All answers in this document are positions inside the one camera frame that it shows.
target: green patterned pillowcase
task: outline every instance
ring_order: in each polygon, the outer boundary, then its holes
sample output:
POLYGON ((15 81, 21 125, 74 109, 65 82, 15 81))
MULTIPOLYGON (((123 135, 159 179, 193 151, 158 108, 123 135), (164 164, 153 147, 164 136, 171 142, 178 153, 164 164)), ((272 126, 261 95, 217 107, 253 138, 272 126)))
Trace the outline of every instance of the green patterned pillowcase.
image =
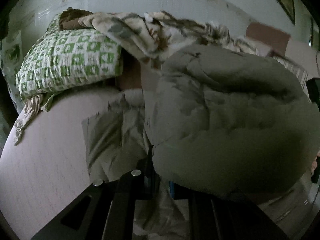
POLYGON ((92 84, 121 75, 120 56, 121 46, 95 29, 57 32, 48 28, 24 58, 16 84, 24 101, 92 84))
POLYGON ((52 33, 58 32, 59 31, 59 19, 60 19, 61 13, 56 14, 51 22, 49 23, 49 26, 47 30, 45 31, 45 36, 48 36, 52 33))

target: pillow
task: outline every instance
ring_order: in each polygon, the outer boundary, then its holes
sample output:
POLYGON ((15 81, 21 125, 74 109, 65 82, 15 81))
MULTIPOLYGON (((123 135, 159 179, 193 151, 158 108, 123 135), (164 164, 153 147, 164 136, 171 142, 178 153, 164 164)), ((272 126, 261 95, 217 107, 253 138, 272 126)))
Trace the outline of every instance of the pillow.
POLYGON ((121 75, 121 47, 95 29, 59 29, 59 17, 30 49, 16 83, 21 98, 63 91, 121 75))
POLYGON ((18 114, 23 110, 19 90, 16 87, 15 76, 21 68, 22 57, 21 31, 15 32, 1 41, 0 68, 7 83, 11 100, 18 114))

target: blanket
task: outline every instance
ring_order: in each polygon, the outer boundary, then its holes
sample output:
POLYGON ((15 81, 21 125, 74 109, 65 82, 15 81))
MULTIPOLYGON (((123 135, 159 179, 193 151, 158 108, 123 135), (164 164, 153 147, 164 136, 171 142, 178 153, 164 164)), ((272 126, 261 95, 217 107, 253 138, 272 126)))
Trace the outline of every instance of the blanket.
POLYGON ((162 66, 146 109, 155 171, 226 198, 281 195, 320 148, 320 116, 299 81, 272 58, 186 47, 162 66))
MULTIPOLYGON (((135 13, 95 13, 78 19, 75 24, 73 17, 67 16, 72 22, 68 25, 62 20, 63 29, 95 28, 121 45, 137 60, 147 64, 150 68, 160 70, 161 64, 178 50, 191 45, 217 45, 232 51, 258 54, 258 50, 244 39, 232 39, 226 26, 210 23, 199 23, 194 20, 176 19, 167 12, 145 13, 140 17, 135 13)), ((34 109, 25 108, 24 115, 19 116, 15 123, 17 145, 26 129, 29 120, 37 114, 34 109)))

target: white bed sheet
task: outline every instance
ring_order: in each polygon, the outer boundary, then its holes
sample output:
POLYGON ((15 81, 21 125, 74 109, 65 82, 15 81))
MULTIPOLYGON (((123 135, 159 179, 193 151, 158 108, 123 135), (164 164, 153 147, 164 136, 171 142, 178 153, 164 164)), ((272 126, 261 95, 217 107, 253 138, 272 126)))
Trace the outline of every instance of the white bed sheet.
POLYGON ((115 88, 62 96, 40 113, 13 145, 11 130, 0 158, 0 210, 21 240, 28 240, 90 182, 81 122, 106 110, 115 88))

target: floral blanket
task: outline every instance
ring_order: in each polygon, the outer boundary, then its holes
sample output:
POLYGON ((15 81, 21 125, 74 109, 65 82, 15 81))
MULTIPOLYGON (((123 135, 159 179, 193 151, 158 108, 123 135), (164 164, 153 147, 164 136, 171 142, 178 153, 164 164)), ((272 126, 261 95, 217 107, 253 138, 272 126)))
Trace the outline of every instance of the floral blanket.
POLYGON ((161 69, 161 64, 173 53, 194 43, 258 54, 244 39, 232 39, 224 25, 176 19, 165 11, 145 13, 144 17, 102 12, 79 18, 78 23, 81 27, 95 28, 156 69, 161 69))

